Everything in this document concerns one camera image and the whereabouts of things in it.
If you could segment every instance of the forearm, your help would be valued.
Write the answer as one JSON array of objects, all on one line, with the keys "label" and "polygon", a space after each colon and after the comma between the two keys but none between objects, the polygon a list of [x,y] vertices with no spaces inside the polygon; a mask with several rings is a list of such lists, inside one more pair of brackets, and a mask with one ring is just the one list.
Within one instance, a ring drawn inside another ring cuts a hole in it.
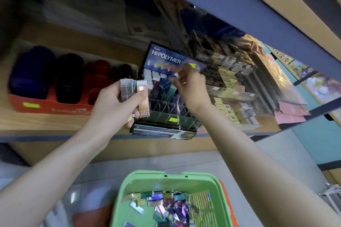
[{"label": "forearm", "polygon": [[265,227],[341,226],[341,217],[217,108],[207,105],[196,116]]},{"label": "forearm", "polygon": [[37,227],[104,148],[80,131],[0,192],[1,226]]}]

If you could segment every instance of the left hand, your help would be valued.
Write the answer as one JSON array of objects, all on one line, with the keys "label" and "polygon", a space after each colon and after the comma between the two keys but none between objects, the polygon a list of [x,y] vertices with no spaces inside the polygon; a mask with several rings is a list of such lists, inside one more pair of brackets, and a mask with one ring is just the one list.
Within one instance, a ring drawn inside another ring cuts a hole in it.
[{"label": "left hand", "polygon": [[[90,135],[103,138],[109,142],[114,134],[127,123],[131,113],[139,118],[140,114],[136,107],[147,97],[143,92],[135,93],[125,102],[119,102],[120,81],[102,89],[92,109],[91,116],[85,126],[84,131],[91,131]],[[127,123],[130,128],[134,119]]]}]

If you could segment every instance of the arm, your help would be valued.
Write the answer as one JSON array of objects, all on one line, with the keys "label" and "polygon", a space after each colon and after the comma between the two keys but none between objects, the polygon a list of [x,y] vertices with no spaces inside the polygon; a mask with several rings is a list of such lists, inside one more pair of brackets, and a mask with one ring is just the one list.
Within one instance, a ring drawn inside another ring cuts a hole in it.
[{"label": "arm", "polygon": [[0,191],[3,227],[37,227],[85,166],[109,143],[146,97],[136,93],[120,103],[119,82],[103,89],[84,127]]},{"label": "arm", "polygon": [[318,195],[302,185],[211,104],[205,77],[189,65],[172,78],[186,106],[204,125],[224,162],[265,227],[341,226]]}]

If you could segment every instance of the tiled floor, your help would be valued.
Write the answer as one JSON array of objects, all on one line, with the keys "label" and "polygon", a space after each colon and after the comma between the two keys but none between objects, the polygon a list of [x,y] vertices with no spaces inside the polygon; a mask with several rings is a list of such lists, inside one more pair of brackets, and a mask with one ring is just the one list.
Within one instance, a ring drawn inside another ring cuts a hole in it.
[{"label": "tiled floor", "polygon": [[[314,192],[326,190],[325,177],[291,130],[257,145]],[[239,225],[262,226],[217,151],[89,164],[69,191],[71,196],[74,193],[72,212],[87,212],[113,202],[123,179],[138,169],[211,173],[224,183]]]}]

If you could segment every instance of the right hand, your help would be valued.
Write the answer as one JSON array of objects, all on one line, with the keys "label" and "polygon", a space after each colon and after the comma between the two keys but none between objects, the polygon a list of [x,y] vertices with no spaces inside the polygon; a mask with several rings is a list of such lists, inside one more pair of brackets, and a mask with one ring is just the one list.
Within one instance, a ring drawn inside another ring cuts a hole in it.
[{"label": "right hand", "polygon": [[211,105],[204,75],[188,63],[181,65],[174,72],[179,74],[179,78],[172,77],[170,80],[179,90],[181,98],[192,114],[197,115],[203,106]]}]

